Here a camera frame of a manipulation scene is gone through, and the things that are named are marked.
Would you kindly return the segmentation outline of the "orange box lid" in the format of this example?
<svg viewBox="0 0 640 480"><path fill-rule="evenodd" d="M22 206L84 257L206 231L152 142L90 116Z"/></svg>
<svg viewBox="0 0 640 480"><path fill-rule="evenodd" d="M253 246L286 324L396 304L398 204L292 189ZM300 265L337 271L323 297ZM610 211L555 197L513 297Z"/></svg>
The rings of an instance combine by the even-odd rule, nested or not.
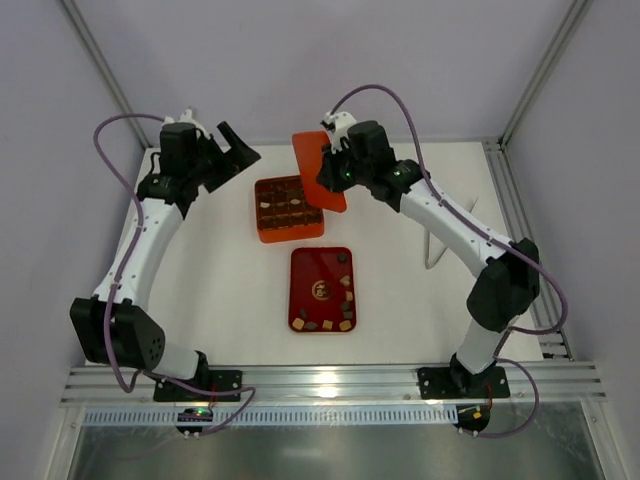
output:
<svg viewBox="0 0 640 480"><path fill-rule="evenodd" d="M323 148L329 144L329 138L323 131L297 132L292 135L292 146L304 195L313 207L343 213L347 203L343 193L332 193L318 183L323 160Z"/></svg>

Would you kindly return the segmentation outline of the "orange chocolate box with tray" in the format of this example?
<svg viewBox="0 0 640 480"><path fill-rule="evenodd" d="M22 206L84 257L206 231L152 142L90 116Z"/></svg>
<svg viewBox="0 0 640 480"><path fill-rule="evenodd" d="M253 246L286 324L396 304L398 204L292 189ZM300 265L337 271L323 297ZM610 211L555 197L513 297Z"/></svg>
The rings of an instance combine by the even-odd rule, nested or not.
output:
<svg viewBox="0 0 640 480"><path fill-rule="evenodd" d="M281 184L282 191L275 185ZM301 200L293 205L293 199ZM261 208L260 202L269 202ZM322 209L310 205L299 175L260 179L254 184L256 230L262 243L272 244L319 238L325 232Z"/></svg>

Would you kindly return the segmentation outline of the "metal tongs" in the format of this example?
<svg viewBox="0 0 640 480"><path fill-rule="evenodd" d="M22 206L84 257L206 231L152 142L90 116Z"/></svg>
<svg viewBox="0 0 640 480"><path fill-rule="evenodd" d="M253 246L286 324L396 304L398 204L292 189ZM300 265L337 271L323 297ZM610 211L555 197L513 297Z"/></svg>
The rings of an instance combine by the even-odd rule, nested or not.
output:
<svg viewBox="0 0 640 480"><path fill-rule="evenodd" d="M430 270L442 259L446 252L454 254L469 272L477 277L484 268L481 255L482 240L464 223L466 217L453 207L435 198L423 201L421 220L425 229L424 265Z"/></svg>

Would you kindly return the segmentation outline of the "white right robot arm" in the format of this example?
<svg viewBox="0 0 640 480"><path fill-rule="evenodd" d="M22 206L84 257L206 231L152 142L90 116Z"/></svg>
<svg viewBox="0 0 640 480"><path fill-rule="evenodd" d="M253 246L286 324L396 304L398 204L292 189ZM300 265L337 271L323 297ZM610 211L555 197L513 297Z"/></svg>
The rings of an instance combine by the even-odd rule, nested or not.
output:
<svg viewBox="0 0 640 480"><path fill-rule="evenodd" d="M495 233L441 190L415 160L397 159L386 130L346 112L328 114L318 184L332 193L354 186L415 221L467 267L475 283L467 297L471 322L452 355L446 385L461 396L484 392L508 329L540 293L539 250L529 239Z"/></svg>

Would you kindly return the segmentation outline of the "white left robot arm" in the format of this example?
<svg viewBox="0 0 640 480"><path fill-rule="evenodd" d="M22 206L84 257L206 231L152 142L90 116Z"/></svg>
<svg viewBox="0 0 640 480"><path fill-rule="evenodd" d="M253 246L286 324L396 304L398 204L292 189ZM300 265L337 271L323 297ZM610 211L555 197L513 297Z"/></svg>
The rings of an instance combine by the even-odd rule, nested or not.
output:
<svg viewBox="0 0 640 480"><path fill-rule="evenodd" d="M149 172L137 185L116 177L131 197L133 218L103 280L90 297L73 301L70 318L85 358L109 366L124 392L135 385L122 376L131 368L136 375L208 394L206 355L169 342L148 313L149 299L166 250L199 191L214 192L261 156L226 122L217 126L224 146L191 111L161 123Z"/></svg>

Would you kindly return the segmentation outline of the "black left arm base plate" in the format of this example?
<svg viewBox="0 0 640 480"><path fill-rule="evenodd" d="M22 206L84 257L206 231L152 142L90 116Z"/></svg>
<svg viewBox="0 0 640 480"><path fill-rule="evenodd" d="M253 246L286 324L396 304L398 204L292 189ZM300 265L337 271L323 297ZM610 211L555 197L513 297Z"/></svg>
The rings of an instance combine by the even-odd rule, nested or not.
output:
<svg viewBox="0 0 640 480"><path fill-rule="evenodd" d="M239 402L241 370L210 369L191 380L163 379L155 382L153 400L158 403Z"/></svg>

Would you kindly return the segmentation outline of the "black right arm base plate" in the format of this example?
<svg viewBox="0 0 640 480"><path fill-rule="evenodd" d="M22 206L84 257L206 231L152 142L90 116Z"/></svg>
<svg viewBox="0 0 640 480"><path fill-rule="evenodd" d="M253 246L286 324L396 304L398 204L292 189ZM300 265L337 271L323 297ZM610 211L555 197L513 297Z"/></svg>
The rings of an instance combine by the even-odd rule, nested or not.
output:
<svg viewBox="0 0 640 480"><path fill-rule="evenodd" d="M506 399L511 396L505 369L498 366L475 375L464 368L422 367L417 370L417 377L423 400L480 399L488 395Z"/></svg>

